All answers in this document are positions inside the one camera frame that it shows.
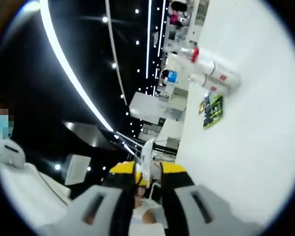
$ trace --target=red cap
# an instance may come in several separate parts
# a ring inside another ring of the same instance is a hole
[[[200,53],[199,47],[195,47],[193,49],[193,53],[192,53],[192,56],[191,56],[191,62],[192,63],[196,62],[196,60],[198,59],[199,53]]]

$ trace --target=gray plastic part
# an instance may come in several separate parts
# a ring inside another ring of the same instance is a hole
[[[37,233],[48,236],[108,236],[121,192],[118,188],[95,185],[68,206],[64,218],[54,224],[42,226]],[[85,214],[100,196],[103,200],[97,209],[95,220],[92,225],[88,225],[84,222]]]
[[[254,222],[243,222],[232,214],[230,205],[203,185],[175,189],[183,207],[190,236],[251,236],[258,235],[262,227]],[[201,203],[212,221],[205,222],[193,194],[198,194]]]

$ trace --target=blue object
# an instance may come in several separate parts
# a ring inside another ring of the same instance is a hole
[[[175,71],[169,71],[168,72],[168,77],[167,77],[167,81],[171,82],[171,83],[175,83],[177,79],[177,72]]]
[[[9,121],[9,115],[0,115],[0,139],[7,139],[11,136],[14,122]]]

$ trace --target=spotlight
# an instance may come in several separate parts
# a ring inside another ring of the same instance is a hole
[[[60,170],[60,169],[61,169],[61,165],[56,164],[56,165],[55,165],[55,170],[58,171],[58,170]]]

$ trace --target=led light strip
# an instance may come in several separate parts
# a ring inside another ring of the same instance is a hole
[[[148,59],[149,59],[149,38],[151,34],[151,8],[152,0],[148,1],[148,17],[147,17],[147,67],[146,67],[146,79],[148,78]]]
[[[129,153],[131,153],[132,155],[134,155],[134,152],[127,146],[127,144],[124,144],[123,145],[124,146],[124,148],[129,152]]]
[[[48,6],[48,0],[40,0],[40,14],[42,18],[42,22],[44,25],[45,32],[47,34],[49,43],[60,63],[63,70],[68,76],[68,79],[76,89],[76,91],[79,93],[79,95],[82,97],[84,102],[87,104],[87,106],[90,108],[90,110],[94,113],[94,115],[99,119],[99,121],[103,124],[103,126],[111,132],[114,132],[114,129],[108,124],[108,122],[104,119],[104,117],[100,114],[99,110],[95,107],[95,105],[92,103],[91,99],[83,89],[82,85],[80,84],[78,78],[74,74],[67,58],[65,57],[63,50],[59,44],[59,41],[56,36],[56,32],[51,20],[50,12],[49,12],[49,6]],[[129,151],[129,147],[127,145],[123,145],[125,149],[128,150],[132,155],[134,155],[134,152],[131,150]]]
[[[158,43],[157,57],[159,57],[159,53],[161,51],[162,36],[163,36],[163,24],[164,24],[164,13],[165,13],[165,4],[166,4],[165,1],[166,0],[163,0],[162,22],[161,22],[161,31],[159,32],[159,43]]]
[[[117,60],[117,53],[116,53],[115,42],[114,42],[114,35],[113,35],[112,18],[110,16],[109,0],[105,0],[105,4],[106,4],[106,15],[107,15],[107,18],[108,18],[108,22],[107,22],[107,24],[108,24],[108,31],[109,31],[110,43],[112,45],[113,56],[114,56],[114,60],[115,60],[115,63],[116,63],[117,77],[118,77],[118,81],[119,81],[121,93],[123,95],[124,104],[126,106],[128,106],[127,100],[126,100],[126,95],[124,94],[124,90],[123,90],[123,86],[122,86],[122,81],[121,81],[121,76],[120,76],[120,71],[119,71],[119,65],[118,65],[118,60]]]

